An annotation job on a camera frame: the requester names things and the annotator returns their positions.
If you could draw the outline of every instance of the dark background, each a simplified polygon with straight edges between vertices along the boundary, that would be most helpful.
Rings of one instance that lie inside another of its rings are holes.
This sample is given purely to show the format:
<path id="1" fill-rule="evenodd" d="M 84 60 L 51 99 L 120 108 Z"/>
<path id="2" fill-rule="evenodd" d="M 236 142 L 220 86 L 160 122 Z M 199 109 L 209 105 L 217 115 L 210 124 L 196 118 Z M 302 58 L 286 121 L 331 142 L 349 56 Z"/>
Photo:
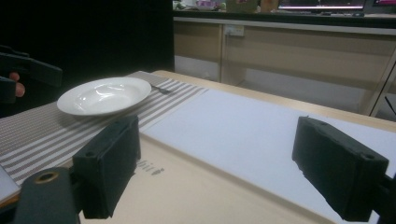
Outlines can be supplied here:
<path id="1" fill-rule="evenodd" d="M 0 45 L 64 70 L 61 88 L 21 75 L 26 93 L 0 117 L 56 101 L 103 77 L 174 71 L 172 1 L 2 1 Z"/>

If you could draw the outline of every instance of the striped table runner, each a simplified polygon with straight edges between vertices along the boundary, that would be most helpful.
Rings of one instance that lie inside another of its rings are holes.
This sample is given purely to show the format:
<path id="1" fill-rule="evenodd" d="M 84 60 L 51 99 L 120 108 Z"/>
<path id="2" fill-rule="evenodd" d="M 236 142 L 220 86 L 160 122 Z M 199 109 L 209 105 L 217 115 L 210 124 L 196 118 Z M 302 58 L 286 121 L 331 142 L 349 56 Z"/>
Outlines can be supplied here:
<path id="1" fill-rule="evenodd" d="M 29 175 L 68 161 L 115 119 L 137 115 L 139 129 L 143 132 L 194 96 L 206 91 L 205 88 L 144 72 L 127 77 L 142 78 L 165 89 L 177 89 L 171 94 L 162 94 L 153 89 L 141 103 L 110 116 L 72 116 L 63 113 L 56 103 L 52 103 L 0 119 L 0 165 L 20 185 Z"/>

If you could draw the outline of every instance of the white paper sheet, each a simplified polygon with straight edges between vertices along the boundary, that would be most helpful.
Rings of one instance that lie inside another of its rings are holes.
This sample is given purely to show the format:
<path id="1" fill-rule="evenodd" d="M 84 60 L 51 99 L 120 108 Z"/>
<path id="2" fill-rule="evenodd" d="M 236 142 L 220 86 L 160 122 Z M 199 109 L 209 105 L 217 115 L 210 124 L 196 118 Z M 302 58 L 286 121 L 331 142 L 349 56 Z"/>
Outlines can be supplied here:
<path id="1" fill-rule="evenodd" d="M 395 174 L 396 133 L 222 91 L 204 93 L 144 133 L 337 223 L 343 223 L 291 159 L 298 118 L 308 115 L 330 123 L 390 159 L 387 174 Z M 370 222 L 376 221 L 374 214 Z"/>
<path id="2" fill-rule="evenodd" d="M 0 165 L 0 199 L 4 200 L 17 192 L 20 188 Z"/>

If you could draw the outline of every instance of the black clamp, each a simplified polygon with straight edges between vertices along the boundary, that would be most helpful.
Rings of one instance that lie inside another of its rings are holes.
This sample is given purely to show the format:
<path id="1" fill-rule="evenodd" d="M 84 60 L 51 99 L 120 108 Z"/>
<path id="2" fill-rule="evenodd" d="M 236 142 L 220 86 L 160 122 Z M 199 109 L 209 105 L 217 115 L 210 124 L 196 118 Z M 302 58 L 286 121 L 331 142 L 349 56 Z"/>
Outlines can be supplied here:
<path id="1" fill-rule="evenodd" d="M 10 47 L 0 45 L 0 74 L 18 72 L 29 78 L 45 84 L 60 87 L 62 69 L 47 63 L 42 63 L 29 57 L 29 54 L 16 51 Z M 6 77 L 0 77 L 0 103 L 15 102 L 16 82 Z"/>
<path id="2" fill-rule="evenodd" d="M 389 160 L 332 125 L 300 117 L 292 159 L 344 220 L 396 223 L 396 175 L 385 174 Z"/>
<path id="3" fill-rule="evenodd" d="M 137 116 L 119 119 L 73 156 L 73 167 L 57 167 L 27 178 L 17 203 L 0 209 L 0 222 L 76 224 L 112 217 L 140 160 Z"/>

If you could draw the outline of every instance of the table surface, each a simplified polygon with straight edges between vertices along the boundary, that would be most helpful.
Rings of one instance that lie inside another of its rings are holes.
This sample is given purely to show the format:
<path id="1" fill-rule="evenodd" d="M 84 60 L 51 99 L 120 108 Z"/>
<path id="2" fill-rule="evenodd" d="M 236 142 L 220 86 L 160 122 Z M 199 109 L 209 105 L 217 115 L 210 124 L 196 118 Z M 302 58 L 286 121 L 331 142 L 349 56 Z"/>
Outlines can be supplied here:
<path id="1" fill-rule="evenodd" d="M 165 71 L 154 74 L 396 133 L 396 123 L 382 119 Z M 114 217 L 86 220 L 81 216 L 82 223 L 332 223 L 144 133 L 141 148 L 142 160 Z"/>

